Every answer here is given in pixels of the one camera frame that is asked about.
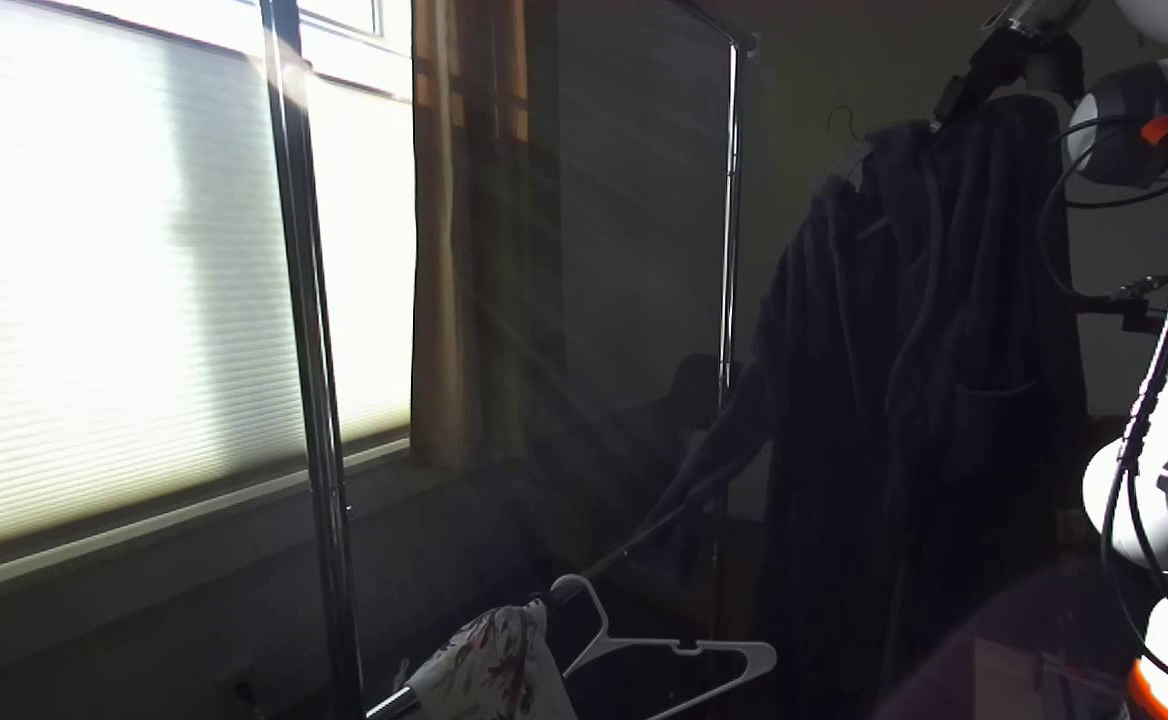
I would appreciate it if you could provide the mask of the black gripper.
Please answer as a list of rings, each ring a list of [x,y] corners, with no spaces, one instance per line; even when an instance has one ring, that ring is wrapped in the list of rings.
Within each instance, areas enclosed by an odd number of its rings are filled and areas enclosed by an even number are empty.
[[[996,89],[1024,79],[1038,65],[1047,68],[1046,93],[1078,103],[1083,97],[1083,49],[1065,23],[1011,23],[1001,20],[969,56],[969,65],[943,83],[932,125],[956,126]]]

